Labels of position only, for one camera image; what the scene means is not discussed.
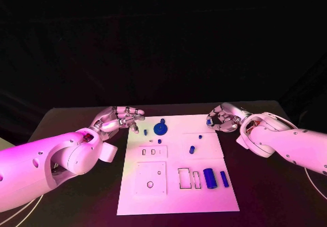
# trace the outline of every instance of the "small hole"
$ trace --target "small hole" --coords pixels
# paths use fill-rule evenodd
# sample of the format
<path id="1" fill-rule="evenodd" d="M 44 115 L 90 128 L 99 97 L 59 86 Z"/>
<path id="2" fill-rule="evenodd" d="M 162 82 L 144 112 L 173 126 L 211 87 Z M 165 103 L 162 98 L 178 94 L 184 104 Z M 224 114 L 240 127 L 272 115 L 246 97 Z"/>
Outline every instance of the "small hole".
<path id="1" fill-rule="evenodd" d="M 37 160 L 37 158 L 33 159 L 33 165 L 34 165 L 36 168 L 39 168 L 39 160 Z"/>
<path id="2" fill-rule="evenodd" d="M 148 188 L 152 187 L 152 181 L 148 181 L 147 186 L 148 186 Z"/>

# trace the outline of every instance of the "blue object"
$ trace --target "blue object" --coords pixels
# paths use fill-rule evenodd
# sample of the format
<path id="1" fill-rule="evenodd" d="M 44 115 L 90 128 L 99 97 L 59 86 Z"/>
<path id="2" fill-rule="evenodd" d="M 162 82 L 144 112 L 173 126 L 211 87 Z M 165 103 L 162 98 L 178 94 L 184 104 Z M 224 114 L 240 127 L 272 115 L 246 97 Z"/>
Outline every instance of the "blue object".
<path id="1" fill-rule="evenodd" d="M 224 174 L 223 171 L 220 172 L 220 175 L 222 175 L 222 179 L 223 179 L 223 186 L 227 188 L 229 184 L 227 184 L 227 181 L 226 181 L 226 174 Z"/>
<path id="2" fill-rule="evenodd" d="M 194 146 L 190 146 L 190 149 L 188 149 L 188 153 L 193 154 L 194 153 Z"/>
<path id="3" fill-rule="evenodd" d="M 211 168 L 203 169 L 203 174 L 204 174 L 204 178 L 206 178 L 206 187 L 209 189 L 216 188 L 217 186 L 216 186 L 213 169 Z"/>
<path id="4" fill-rule="evenodd" d="M 164 124 L 164 119 L 161 119 L 160 123 L 155 124 L 152 130 L 158 136 L 162 136 L 167 133 L 168 128 L 167 125 Z"/>

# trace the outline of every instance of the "blue disc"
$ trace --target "blue disc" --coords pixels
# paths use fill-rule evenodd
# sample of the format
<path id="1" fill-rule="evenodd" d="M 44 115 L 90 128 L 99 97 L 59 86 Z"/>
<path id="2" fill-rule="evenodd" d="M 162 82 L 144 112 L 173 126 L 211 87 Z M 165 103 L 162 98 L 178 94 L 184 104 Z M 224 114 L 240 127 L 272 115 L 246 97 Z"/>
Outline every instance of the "blue disc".
<path id="1" fill-rule="evenodd" d="M 167 125 L 164 124 L 164 119 L 161 119 L 160 123 L 155 124 L 152 130 L 158 136 L 162 136 L 167 133 L 168 128 Z"/>

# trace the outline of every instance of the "white robotic arm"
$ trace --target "white robotic arm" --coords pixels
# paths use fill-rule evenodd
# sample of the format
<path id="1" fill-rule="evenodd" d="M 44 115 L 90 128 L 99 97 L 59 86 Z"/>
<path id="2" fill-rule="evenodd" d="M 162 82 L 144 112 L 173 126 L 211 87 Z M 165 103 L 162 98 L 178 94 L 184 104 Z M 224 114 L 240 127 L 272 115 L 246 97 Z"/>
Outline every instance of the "white robotic arm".
<path id="1" fill-rule="evenodd" d="M 98 159 L 112 162 L 116 147 L 103 141 L 119 128 L 138 133 L 144 112 L 109 107 L 88 128 L 0 151 L 0 212 L 16 208 L 85 174 Z"/>
<path id="2" fill-rule="evenodd" d="M 213 117 L 222 124 L 213 124 Z M 207 115 L 207 126 L 232 132 L 239 125 L 236 142 L 245 149 L 262 157 L 276 152 L 291 163 L 327 175 L 327 134 L 296 129 L 271 113 L 250 114 L 230 103 L 222 103 Z"/>

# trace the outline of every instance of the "robotic hand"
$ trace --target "robotic hand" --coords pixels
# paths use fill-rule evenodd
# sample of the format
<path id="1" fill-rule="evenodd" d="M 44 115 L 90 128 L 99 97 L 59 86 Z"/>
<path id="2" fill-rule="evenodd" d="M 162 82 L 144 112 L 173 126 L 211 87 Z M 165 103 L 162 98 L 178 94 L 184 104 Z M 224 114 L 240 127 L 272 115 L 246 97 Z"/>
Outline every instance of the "robotic hand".
<path id="1" fill-rule="evenodd" d="M 0 151 L 0 212 L 16 208 L 85 174 L 98 159 L 112 162 L 116 147 L 103 141 L 119 128 L 138 133 L 144 111 L 109 107 L 88 128 Z"/>
<path id="2" fill-rule="evenodd" d="M 222 124 L 213 124 L 213 117 Z M 211 110 L 206 124 L 223 132 L 232 132 L 240 126 L 236 142 L 245 149 L 262 157 L 276 151 L 289 162 L 327 175 L 327 134 L 298 129 L 279 116 L 268 112 L 252 114 L 230 103 L 222 103 Z"/>

